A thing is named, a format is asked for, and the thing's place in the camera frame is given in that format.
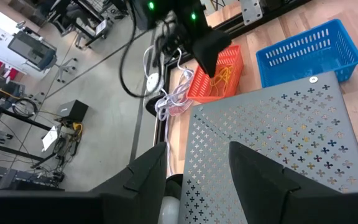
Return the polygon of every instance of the desk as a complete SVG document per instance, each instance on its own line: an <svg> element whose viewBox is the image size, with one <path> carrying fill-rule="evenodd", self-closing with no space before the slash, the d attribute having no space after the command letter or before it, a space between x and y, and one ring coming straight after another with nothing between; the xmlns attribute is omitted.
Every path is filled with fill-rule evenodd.
<svg viewBox="0 0 358 224"><path fill-rule="evenodd" d="M238 12L238 5L234 3L208 16L207 21L210 25L216 26ZM237 94L261 88L255 55L258 50L334 18L342 21L358 48L358 1L352 0L313 0L233 39L233 44L241 45L244 60L244 70ZM190 60L184 65L194 70L197 67L195 60ZM171 71L170 83L166 86L170 91L178 85L180 75L181 71L177 69ZM358 66L350 80L341 84L341 90L358 141ZM183 173L184 170L190 114L191 108L181 116L169 120L170 164L176 174ZM158 142L161 138L158 133L156 134L155 141Z"/></svg>

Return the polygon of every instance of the concrete floor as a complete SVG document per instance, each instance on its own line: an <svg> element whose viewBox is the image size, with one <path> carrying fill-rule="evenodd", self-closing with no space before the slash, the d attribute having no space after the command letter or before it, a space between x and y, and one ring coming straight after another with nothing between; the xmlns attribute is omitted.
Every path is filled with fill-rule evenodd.
<svg viewBox="0 0 358 224"><path fill-rule="evenodd" d="M125 168L131 153L135 152L138 157L152 147L155 118L144 110L141 100L124 92L118 79L123 46L129 40L131 29L132 21L129 17L117 21L106 40L98 40L92 49L87 50L79 50L74 46L76 32L60 37L50 24L40 30L40 34L58 48L58 61L62 63L75 57L78 59L75 65L77 69L72 75L65 75L65 84L55 81L56 68L51 69L42 80L25 76L21 82L26 84L27 94L45 92L47 97L40 110L52 113L56 112L59 105L71 100L80 100L89 105L83 121L84 133L78 153L64 169L66 178L60 187L66 190L91 190ZM142 57L152 36L152 32L140 36L127 55L124 79L127 86L136 93L141 93L144 87ZM54 117L39 113L33 119L51 126ZM31 154L41 157L50 154L48 151L41 152L40 138L46 131L7 116L1 120L24 142L24 147ZM136 128L140 130L139 136L134 136ZM2 123L0 130L10 133ZM16 138L8 146L25 151ZM12 156L0 153L0 160L6 160L0 161L0 166L30 170L30 160L18 157L21 161L12 164ZM54 168L56 162L52 159L47 165Z"/></svg>

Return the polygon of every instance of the wire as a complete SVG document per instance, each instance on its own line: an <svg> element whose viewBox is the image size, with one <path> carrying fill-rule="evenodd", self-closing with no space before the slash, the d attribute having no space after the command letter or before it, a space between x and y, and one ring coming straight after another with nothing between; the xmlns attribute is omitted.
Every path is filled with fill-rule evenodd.
<svg viewBox="0 0 358 224"><path fill-rule="evenodd" d="M25 113L17 107L17 105L23 105L23 102L29 103L31 105L32 107L31 113ZM12 110L15 114L21 115L26 118L30 118L31 116L37 113L38 107L32 100L21 98L16 100L16 102L12 104Z"/></svg>
<svg viewBox="0 0 358 224"><path fill-rule="evenodd" d="M148 47L144 54L143 54L143 69L144 69L144 75L146 76L146 78L149 78L149 75L147 74L147 70L146 70L146 54L149 50L153 49L154 45L151 45L150 47Z"/></svg>
<svg viewBox="0 0 358 224"><path fill-rule="evenodd" d="M3 156L6 156L6 157L10 157L10 158L15 159L15 157L10 156L10 155L7 155L7 154L4 154L4 153L1 153L1 152L0 152L0 155L3 155ZM26 163L26 164L31 164L31 162L22 161L22 160L20 160L20 159L16 159L16 161L23 162L23 163Z"/></svg>
<svg viewBox="0 0 358 224"><path fill-rule="evenodd" d="M17 99L17 100L19 100L19 99L20 99L20 97L14 96L14 95L12 95L12 94L10 94L10 93L8 93L8 92L4 91L4 90L0 90L0 92L1 92L1 93L5 93L6 95L8 95L8 96L12 97L13 99Z"/></svg>
<svg viewBox="0 0 358 224"><path fill-rule="evenodd" d="M11 130L12 134L16 137L16 139L21 143L20 148L23 147L24 150L26 151L26 153L30 154L29 151L27 150L27 148L24 146L24 142L22 142L19 137L17 137L16 133L7 125L5 124L3 121L0 120L0 122L5 125L9 130Z"/></svg>
<svg viewBox="0 0 358 224"><path fill-rule="evenodd" d="M134 6L132 5L132 1L129 1L129 6L130 6L130 9L131 9L131 12L132 12L132 15L135 14L135 10L134 10ZM130 47L132 46L132 44L134 43L135 41L135 33L136 33L136 17L134 16L132 18L132 34L131 34L131 38L129 39L128 43L126 44L126 47L125 47L125 50L124 50L124 53L122 54L122 57L121 57L121 61L119 63L119 81L121 83L121 86L122 88L124 89L124 91L132 96L132 97L135 97L135 98L145 98L145 97L148 97L152 94L154 94L154 91L157 90L158 86L159 85L156 85L154 87L154 89L152 91L150 91L150 93L147 93L145 95L138 95L138 94L135 94L133 92L131 92L128 87L125 85L124 83L124 77L123 77L123 74L122 74L122 71L124 69L124 62L125 62L125 58L127 57L127 54L128 54L128 51L130 49ZM162 69L161 69L161 61L160 61L160 54L156 54L155 58L156 59L158 57L158 60L157 60L157 64L155 64L154 67L158 67L158 82L157 83L160 83L161 81L161 77L162 77Z"/></svg>
<svg viewBox="0 0 358 224"><path fill-rule="evenodd" d="M52 114L52 115L58 116L58 117L60 117L60 118L63 117L62 115L54 114L54 113L51 113L51 112L48 112L48 111L38 111L38 113L48 113L48 114Z"/></svg>
<svg viewBox="0 0 358 224"><path fill-rule="evenodd" d="M43 119L49 121L49 123L51 123L51 124L53 124L53 125L56 125L55 123L53 123L52 121L50 121L48 118L46 118L46 117L44 117L44 116L42 116L42 115L40 115L40 114L38 114L37 116L40 116L41 118L43 118Z"/></svg>
<svg viewBox="0 0 358 224"><path fill-rule="evenodd" d="M177 63L177 67L179 70L182 71L182 74L180 76L179 79L179 85L174 89L174 91L171 94L168 94L164 89L161 89L165 96L161 99L159 99L156 104L155 104L155 111L157 112L157 118L160 121L165 121L165 142L167 143L167 154L168 154L168 170L170 175L173 175L172 172L172 168L170 166L170 143L169 143L169 138L168 138L168 128L169 128L169 109L173 106L184 106L189 107L190 104L193 102L193 100L183 100L184 95L186 94L187 90L190 87L190 83L194 77L194 73L186 68L182 68L180 66L180 60L181 60L181 56L182 56L182 52L179 48L177 48L177 50L179 51L179 59L178 59L178 63ZM182 81L182 78L185 77L187 79L187 81L184 84L180 84Z"/></svg>
<svg viewBox="0 0 358 224"><path fill-rule="evenodd" d="M167 35L170 35L171 34L171 28L169 27L169 23L171 23L171 21L167 22L165 20L162 20L162 22L164 23L164 26L167 28ZM165 35L164 26L162 26L162 35Z"/></svg>
<svg viewBox="0 0 358 224"><path fill-rule="evenodd" d="M221 83L221 81L224 81L222 95L224 95L224 93L226 92L227 86L229 84L229 79L230 79L232 69L233 69L232 66L223 67L219 70L219 73L217 75L215 75L215 77L213 79L211 79L211 82L209 84L211 85L211 87L215 87L215 89L217 91L216 96L219 96L218 84ZM211 96L212 90L213 90L213 88L210 89L208 96Z"/></svg>
<svg viewBox="0 0 358 224"><path fill-rule="evenodd" d="M82 130L83 130L83 125L82 124L78 124L81 126L81 129L80 129L80 132L77 134L77 136L80 136L80 134L82 133Z"/></svg>

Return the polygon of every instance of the black box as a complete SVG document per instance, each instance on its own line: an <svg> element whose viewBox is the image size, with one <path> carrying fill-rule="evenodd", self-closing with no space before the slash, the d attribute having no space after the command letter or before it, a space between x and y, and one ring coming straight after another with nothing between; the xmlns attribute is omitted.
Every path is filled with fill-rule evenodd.
<svg viewBox="0 0 358 224"><path fill-rule="evenodd" d="M87 110L88 105L78 100L73 100L71 102L60 105L59 109L57 110L57 115L72 121L82 122Z"/></svg>

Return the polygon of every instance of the perforated metal sheet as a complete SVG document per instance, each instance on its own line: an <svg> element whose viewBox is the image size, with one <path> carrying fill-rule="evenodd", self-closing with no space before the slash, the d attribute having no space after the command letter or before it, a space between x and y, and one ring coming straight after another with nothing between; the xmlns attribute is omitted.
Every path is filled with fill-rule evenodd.
<svg viewBox="0 0 358 224"><path fill-rule="evenodd" d="M247 223L228 149L238 141L340 192L358 192L358 146L334 73L193 107L179 223Z"/></svg>

